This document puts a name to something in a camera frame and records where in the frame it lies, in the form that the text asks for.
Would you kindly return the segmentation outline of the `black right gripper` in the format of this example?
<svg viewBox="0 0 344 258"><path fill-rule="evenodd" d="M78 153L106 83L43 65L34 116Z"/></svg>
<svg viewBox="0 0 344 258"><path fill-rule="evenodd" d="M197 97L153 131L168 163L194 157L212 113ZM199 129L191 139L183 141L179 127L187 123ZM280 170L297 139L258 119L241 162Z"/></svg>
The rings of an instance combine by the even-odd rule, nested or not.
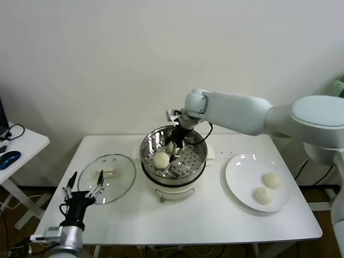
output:
<svg viewBox="0 0 344 258"><path fill-rule="evenodd" d="M188 130L184 129L180 125L177 125L174 127L172 134L171 134L171 140L173 144L175 145L173 147L173 160L176 160L179 158L183 152L184 152L184 147L183 146L183 140L185 136L188 134Z"/></svg>

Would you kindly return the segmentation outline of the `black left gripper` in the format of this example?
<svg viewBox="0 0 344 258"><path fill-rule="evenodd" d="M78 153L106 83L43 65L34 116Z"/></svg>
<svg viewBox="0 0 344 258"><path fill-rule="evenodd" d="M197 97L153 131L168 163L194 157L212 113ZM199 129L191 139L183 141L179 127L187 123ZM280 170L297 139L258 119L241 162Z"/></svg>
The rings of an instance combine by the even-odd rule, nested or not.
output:
<svg viewBox="0 0 344 258"><path fill-rule="evenodd" d="M104 172L101 170L97 185L87 191L72 192L75 181L77 178L77 172L74 172L73 176L69 179L67 186L62 188L64 194L64 203L59 205L59 210L64 216L64 221L60 223L60 226L76 226L78 228L85 228L83 219L88 206L95 204L96 198L98 198L104 191Z"/></svg>

